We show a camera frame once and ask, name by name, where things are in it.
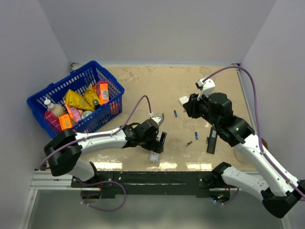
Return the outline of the white remote control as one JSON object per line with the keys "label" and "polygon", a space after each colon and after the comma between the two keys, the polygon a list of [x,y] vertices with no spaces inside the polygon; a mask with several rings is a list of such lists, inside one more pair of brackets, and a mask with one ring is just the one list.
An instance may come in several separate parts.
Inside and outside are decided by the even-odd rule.
{"label": "white remote control", "polygon": [[151,162],[156,163],[156,162],[159,161],[159,156],[160,156],[160,154],[155,153],[155,152],[151,152],[149,160],[150,160]]}

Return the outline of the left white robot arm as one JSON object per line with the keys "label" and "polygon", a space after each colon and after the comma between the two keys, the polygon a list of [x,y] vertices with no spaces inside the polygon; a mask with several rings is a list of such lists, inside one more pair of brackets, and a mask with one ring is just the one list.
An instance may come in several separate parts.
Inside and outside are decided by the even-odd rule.
{"label": "left white robot arm", "polygon": [[156,162],[167,137],[166,132],[159,131],[162,123],[162,118],[154,116],[141,124],[123,125],[105,132],[76,133],[66,129],[44,147],[51,174],[54,177],[70,174],[86,186],[94,187],[101,181],[97,168],[81,156],[105,149],[140,146],[150,151],[150,160]]}

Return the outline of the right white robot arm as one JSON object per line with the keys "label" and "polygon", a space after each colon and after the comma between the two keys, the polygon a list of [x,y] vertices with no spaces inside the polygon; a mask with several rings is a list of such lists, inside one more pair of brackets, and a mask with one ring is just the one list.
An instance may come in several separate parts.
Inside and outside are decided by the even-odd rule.
{"label": "right white robot arm", "polygon": [[262,177],[257,179],[222,162],[212,170],[207,181],[212,187],[227,184],[240,188],[260,200],[273,216],[283,218],[305,196],[304,180],[291,175],[265,147],[259,147],[258,135],[244,119],[234,115],[226,94],[197,96],[191,94],[179,99],[187,115],[201,117],[211,124],[217,135],[246,156]]}

